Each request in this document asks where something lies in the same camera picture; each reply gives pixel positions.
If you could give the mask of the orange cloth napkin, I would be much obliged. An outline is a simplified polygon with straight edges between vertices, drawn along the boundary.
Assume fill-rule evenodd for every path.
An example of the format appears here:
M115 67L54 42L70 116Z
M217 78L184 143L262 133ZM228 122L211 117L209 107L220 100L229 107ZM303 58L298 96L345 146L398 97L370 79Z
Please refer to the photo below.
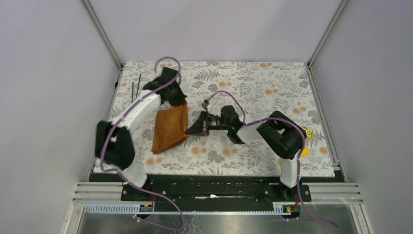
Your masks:
M188 106L186 104L159 110L156 114L152 153L160 154L188 139Z

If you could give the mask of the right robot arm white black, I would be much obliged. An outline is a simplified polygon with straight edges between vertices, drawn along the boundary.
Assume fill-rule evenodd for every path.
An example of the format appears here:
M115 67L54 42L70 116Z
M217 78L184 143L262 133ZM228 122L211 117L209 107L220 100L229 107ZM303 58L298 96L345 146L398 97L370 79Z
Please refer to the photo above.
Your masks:
M219 116L204 110L187 130L190 136L207 137L211 130L226 130L234 144L245 144L262 139L281 158L281 198L293 200L300 181L298 159L305 148L305 131L283 113L274 111L269 117L252 123L242 123L232 105L224 106Z

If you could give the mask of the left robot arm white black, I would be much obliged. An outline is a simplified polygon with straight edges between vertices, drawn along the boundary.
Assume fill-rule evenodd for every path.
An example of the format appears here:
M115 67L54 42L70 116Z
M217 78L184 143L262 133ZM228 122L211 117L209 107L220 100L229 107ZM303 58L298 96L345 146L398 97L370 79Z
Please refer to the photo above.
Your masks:
M133 134L144 120L164 102L171 106L184 104L179 70L164 67L160 76L145 84L138 97L122 113L110 120L101 120L96 126L95 156L104 172L114 172L134 185L132 194L146 200L151 194L146 184L147 174L135 162Z

